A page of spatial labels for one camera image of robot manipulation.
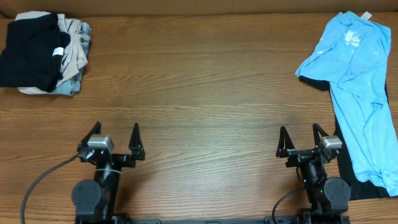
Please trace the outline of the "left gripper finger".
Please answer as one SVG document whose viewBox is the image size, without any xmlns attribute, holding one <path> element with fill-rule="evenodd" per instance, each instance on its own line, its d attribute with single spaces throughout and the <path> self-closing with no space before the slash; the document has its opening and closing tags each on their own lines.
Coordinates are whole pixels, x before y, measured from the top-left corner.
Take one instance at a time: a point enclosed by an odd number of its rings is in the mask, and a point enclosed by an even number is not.
<svg viewBox="0 0 398 224">
<path fill-rule="evenodd" d="M 134 124 L 128 148 L 131 150 L 131 155 L 134 159 L 145 159 L 146 153 L 141 140 L 138 123 Z"/>
<path fill-rule="evenodd" d="M 89 133 L 81 140 L 80 147 L 88 147 L 88 140 L 93 134 L 101 133 L 101 123 L 99 121 L 93 126 L 93 128 L 89 131 Z"/>
</svg>

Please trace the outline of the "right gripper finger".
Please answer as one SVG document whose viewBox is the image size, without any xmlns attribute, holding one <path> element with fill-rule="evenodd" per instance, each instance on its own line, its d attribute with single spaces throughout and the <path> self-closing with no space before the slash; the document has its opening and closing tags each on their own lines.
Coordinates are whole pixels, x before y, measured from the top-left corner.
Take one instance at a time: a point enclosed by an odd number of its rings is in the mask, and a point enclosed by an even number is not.
<svg viewBox="0 0 398 224">
<path fill-rule="evenodd" d="M 276 157 L 289 157 L 295 151 L 295 146 L 285 128 L 280 127 L 279 143 L 276 150 Z"/>
<path fill-rule="evenodd" d="M 322 129 L 318 123 L 312 125 L 313 128 L 313 138 L 316 146 L 319 146 L 322 137 L 328 136 L 328 134 Z"/>
</svg>

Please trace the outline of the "black t-shirt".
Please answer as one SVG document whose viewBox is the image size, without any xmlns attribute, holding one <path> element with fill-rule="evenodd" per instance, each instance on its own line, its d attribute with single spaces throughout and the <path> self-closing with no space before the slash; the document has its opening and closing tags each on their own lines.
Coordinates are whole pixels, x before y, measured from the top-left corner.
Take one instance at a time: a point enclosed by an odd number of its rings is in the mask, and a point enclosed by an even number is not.
<svg viewBox="0 0 398 224">
<path fill-rule="evenodd" d="M 1 52 L 1 86 L 54 91 L 63 78 L 60 66 L 69 43 L 70 35 L 60 30 L 56 14 L 10 22 Z"/>
</svg>

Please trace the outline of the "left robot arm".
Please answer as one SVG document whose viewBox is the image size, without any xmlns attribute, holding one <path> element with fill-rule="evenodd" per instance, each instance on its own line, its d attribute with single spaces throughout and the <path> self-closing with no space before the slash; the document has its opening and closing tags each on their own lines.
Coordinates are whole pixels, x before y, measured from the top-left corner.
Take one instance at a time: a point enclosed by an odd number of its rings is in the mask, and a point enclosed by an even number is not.
<svg viewBox="0 0 398 224">
<path fill-rule="evenodd" d="M 129 154 L 116 154 L 111 136 L 101 134 L 97 122 L 77 147 L 78 158 L 95 166 L 92 179 L 74 186 L 72 202 L 76 208 L 75 223 L 132 223 L 126 213 L 116 213 L 119 181 L 123 168 L 133 168 L 145 159 L 139 124 L 135 123 L 129 140 Z"/>
</svg>

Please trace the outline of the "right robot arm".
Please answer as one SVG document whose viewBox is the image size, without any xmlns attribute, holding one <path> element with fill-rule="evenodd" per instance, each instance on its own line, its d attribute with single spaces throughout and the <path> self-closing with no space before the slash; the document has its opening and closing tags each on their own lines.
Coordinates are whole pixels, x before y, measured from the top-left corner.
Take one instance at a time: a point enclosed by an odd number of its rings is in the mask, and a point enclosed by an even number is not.
<svg viewBox="0 0 398 224">
<path fill-rule="evenodd" d="M 273 223 L 293 224 L 350 224 L 348 202 L 351 198 L 349 184 L 340 177 L 328 177 L 325 164 L 340 154 L 342 141 L 338 136 L 328 135 L 319 124 L 312 126 L 315 146 L 312 149 L 296 150 L 285 126 L 280 128 L 276 157 L 286 158 L 286 167 L 296 168 L 296 175 L 303 187 L 280 198 L 272 209 Z M 277 217 L 277 206 L 289 196 L 306 192 L 309 208 L 300 209 L 292 217 Z"/>
</svg>

